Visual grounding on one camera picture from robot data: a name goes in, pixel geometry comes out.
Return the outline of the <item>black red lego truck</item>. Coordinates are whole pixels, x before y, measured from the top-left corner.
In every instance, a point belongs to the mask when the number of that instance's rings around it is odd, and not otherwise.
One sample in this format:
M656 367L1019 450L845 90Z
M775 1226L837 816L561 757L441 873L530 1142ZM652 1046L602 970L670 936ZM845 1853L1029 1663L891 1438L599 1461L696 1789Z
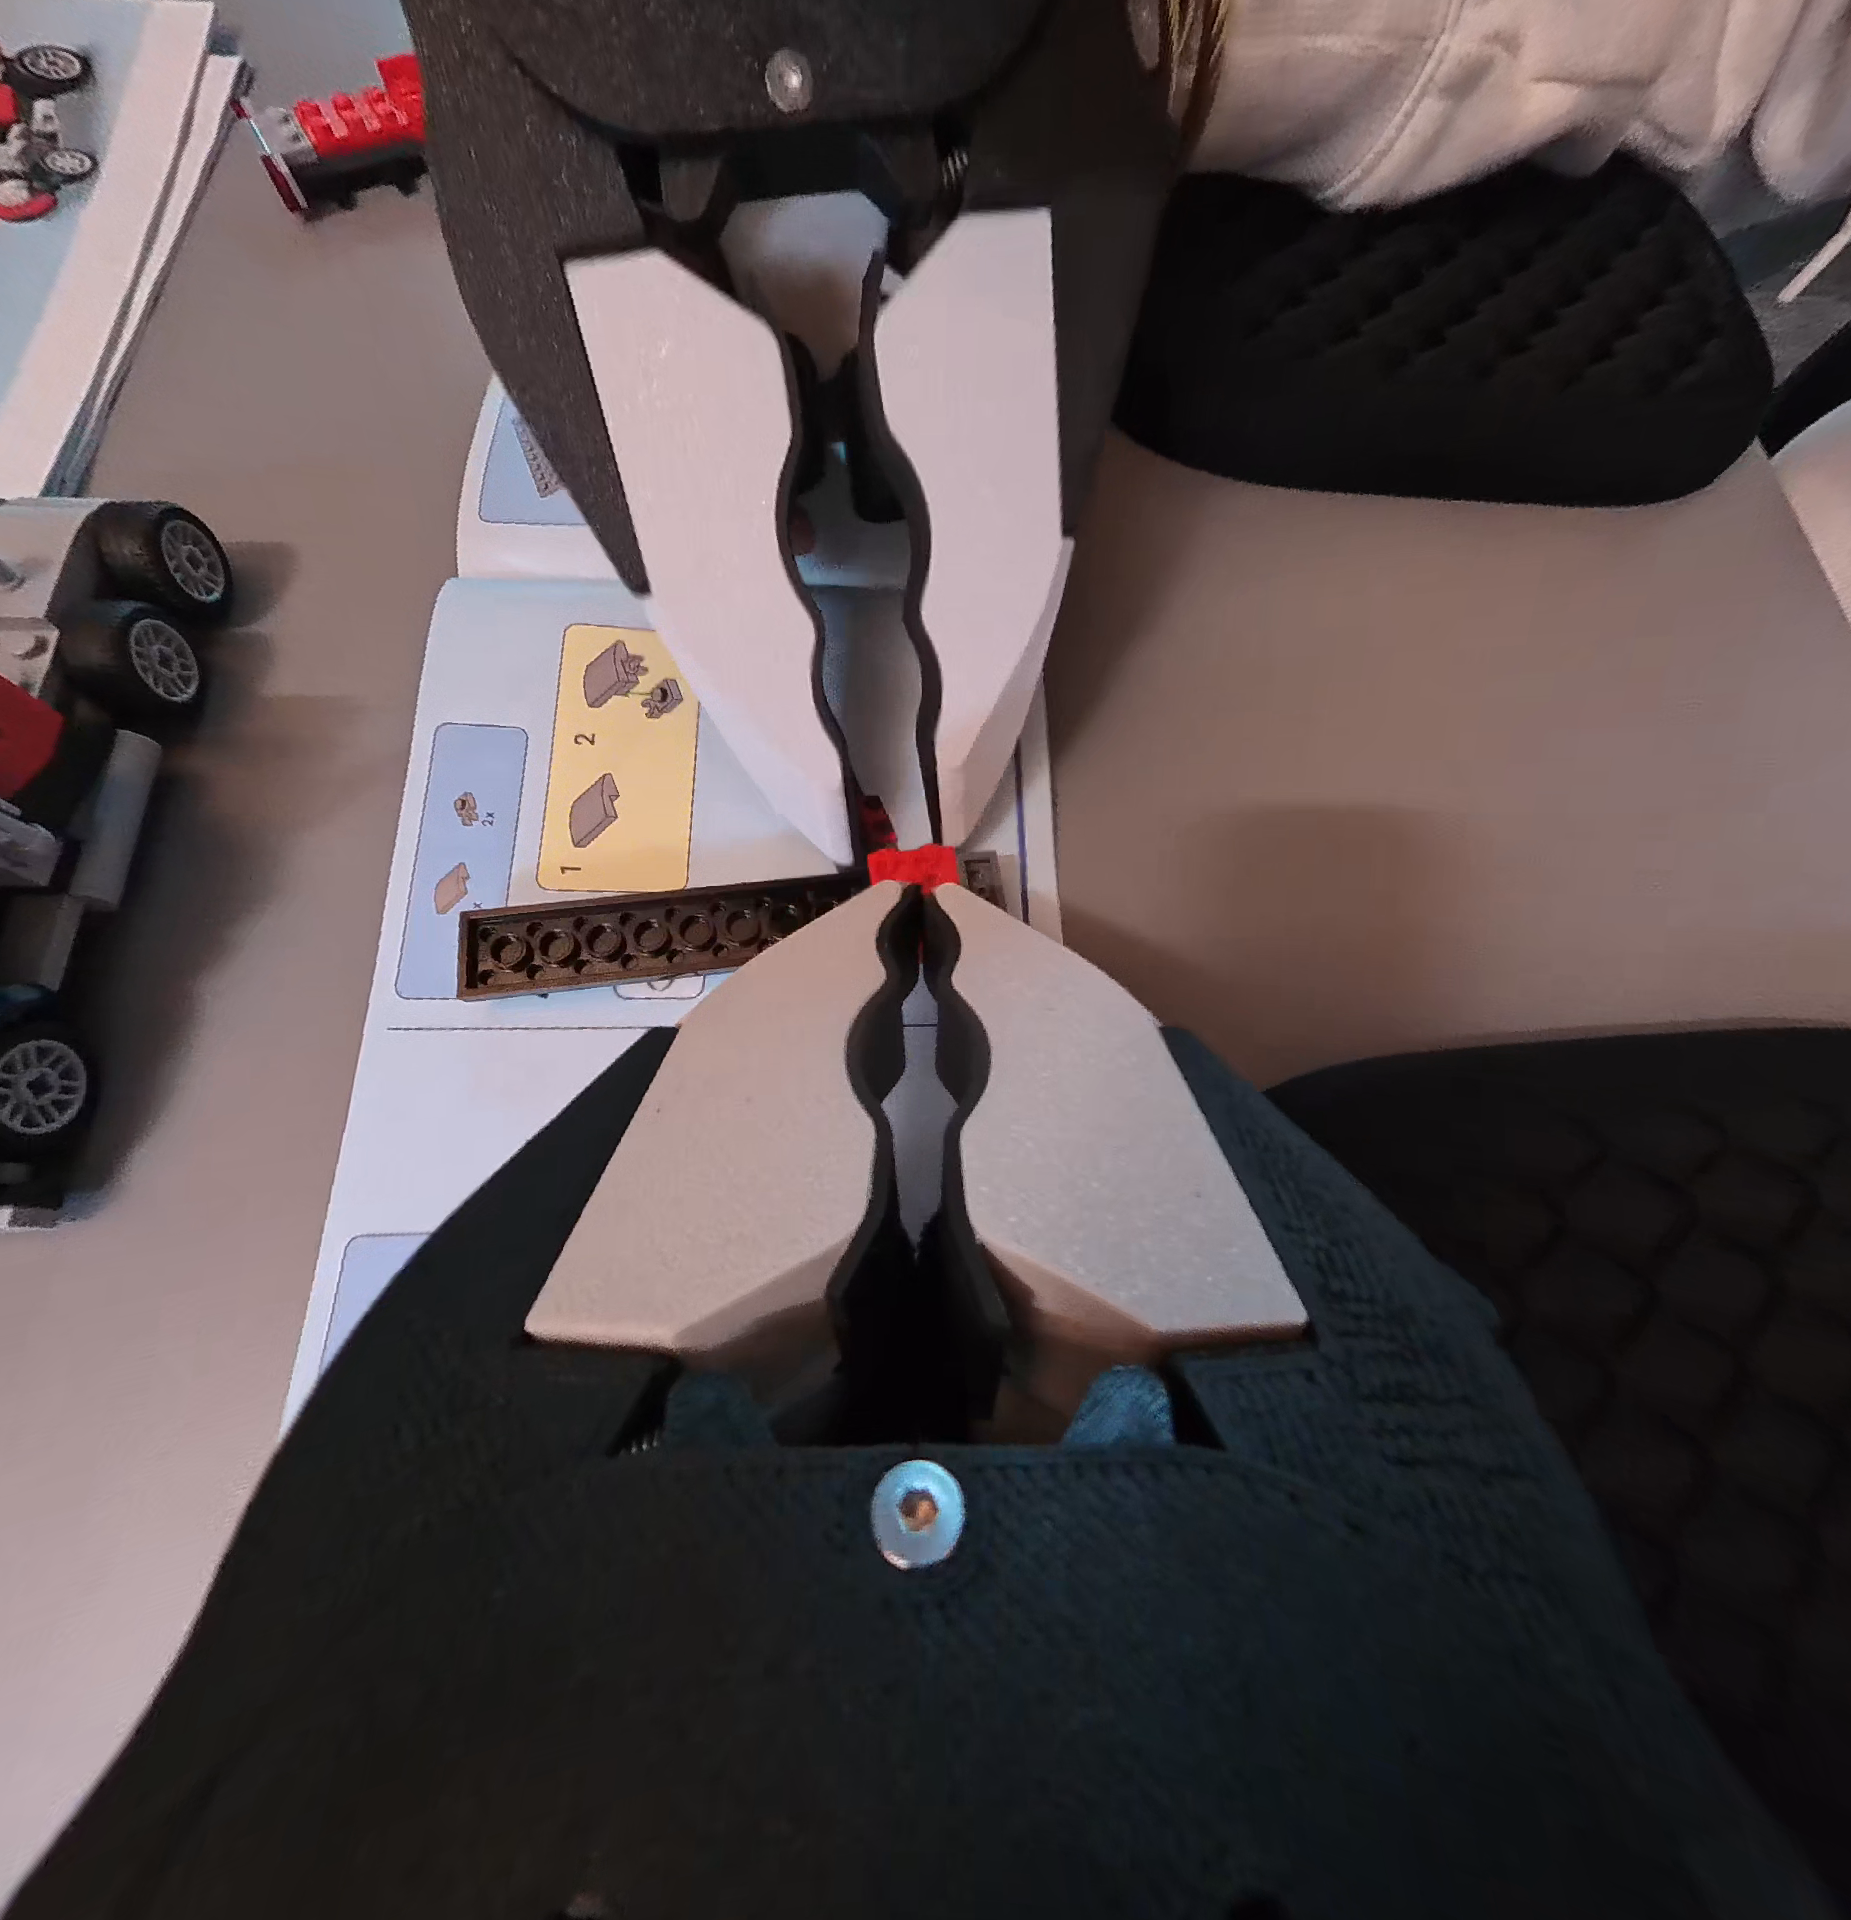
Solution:
M101 1091L66 977L126 891L236 580L178 503L0 497L0 1233L59 1221Z

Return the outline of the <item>car cover instruction booklet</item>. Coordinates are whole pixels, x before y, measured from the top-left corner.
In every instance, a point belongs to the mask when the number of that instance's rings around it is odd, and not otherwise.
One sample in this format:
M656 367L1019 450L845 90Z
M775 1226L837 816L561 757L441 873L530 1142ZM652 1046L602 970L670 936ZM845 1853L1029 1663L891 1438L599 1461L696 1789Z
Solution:
M47 495L209 127L214 4L0 4L0 497Z

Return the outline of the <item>person's right forearm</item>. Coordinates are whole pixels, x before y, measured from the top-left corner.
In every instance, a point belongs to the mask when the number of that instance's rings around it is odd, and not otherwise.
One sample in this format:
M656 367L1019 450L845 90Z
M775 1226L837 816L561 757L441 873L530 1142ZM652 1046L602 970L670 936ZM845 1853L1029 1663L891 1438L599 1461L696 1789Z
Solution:
M1728 222L1851 198L1851 2L1225 4L1189 166L1347 209L1614 154Z

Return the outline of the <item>black quilted wrist pad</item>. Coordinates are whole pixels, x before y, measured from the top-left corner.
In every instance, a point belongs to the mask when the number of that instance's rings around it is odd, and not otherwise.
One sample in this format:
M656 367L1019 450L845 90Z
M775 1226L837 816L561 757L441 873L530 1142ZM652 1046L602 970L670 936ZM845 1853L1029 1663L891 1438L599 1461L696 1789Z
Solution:
M1851 1917L1851 1028L1459 1047L1269 1096L1493 1303L1660 1655Z
M1720 238L1616 158L1354 212L1187 177L1114 419L1233 483L1617 509L1713 486L1772 398Z

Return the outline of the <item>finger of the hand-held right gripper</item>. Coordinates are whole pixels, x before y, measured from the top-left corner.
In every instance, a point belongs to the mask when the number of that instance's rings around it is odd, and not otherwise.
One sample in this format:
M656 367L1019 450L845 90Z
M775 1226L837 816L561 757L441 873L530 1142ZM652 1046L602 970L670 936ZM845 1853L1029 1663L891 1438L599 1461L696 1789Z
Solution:
M1035 705L1074 540L1061 509L1051 214L963 214L877 315L911 478L908 616L938 668L939 829L979 829Z
M650 613L746 776L858 863L822 619L791 549L793 368L778 332L658 250L566 265Z

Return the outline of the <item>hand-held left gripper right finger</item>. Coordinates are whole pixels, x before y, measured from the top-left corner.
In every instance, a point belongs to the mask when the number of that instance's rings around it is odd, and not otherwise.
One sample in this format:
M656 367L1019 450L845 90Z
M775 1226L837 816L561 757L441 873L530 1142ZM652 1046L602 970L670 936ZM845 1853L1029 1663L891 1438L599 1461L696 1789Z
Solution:
M973 891L930 895L933 1219L974 1427L1055 1438L1120 1366L1302 1340L1311 1319L1160 1021Z

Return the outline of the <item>open lego instruction booklet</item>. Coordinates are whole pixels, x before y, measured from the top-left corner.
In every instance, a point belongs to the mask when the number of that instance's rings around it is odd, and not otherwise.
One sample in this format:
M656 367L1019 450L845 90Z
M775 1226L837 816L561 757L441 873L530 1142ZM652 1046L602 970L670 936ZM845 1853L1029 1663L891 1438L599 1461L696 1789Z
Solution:
M292 1423L424 1239L721 974L459 997L462 918L831 863L728 751L491 379L425 643L379 957Z

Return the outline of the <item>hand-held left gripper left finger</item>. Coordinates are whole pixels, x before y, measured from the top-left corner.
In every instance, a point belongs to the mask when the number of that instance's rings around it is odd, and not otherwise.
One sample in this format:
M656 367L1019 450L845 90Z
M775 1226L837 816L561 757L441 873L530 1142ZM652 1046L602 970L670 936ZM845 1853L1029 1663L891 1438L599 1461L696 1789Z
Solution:
M638 1438L930 1434L930 1309L889 1099L908 1066L921 893L879 883L673 1032L527 1331L664 1360Z

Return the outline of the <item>grey red lego assembly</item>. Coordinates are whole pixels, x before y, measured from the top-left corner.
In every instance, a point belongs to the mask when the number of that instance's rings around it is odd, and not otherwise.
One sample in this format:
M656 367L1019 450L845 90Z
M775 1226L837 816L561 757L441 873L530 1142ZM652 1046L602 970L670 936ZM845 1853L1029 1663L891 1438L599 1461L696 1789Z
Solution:
M414 54L379 60L357 93L234 106L280 203L300 224L356 209L368 191L418 194L427 180L424 74Z

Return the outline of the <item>long black lego plate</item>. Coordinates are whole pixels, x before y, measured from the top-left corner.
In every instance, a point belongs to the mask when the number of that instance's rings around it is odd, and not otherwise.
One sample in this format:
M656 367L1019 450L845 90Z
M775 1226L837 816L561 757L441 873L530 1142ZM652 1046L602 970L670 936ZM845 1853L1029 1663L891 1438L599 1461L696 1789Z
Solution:
M734 972L834 914L863 873L469 908L459 918L453 997L465 1004Z

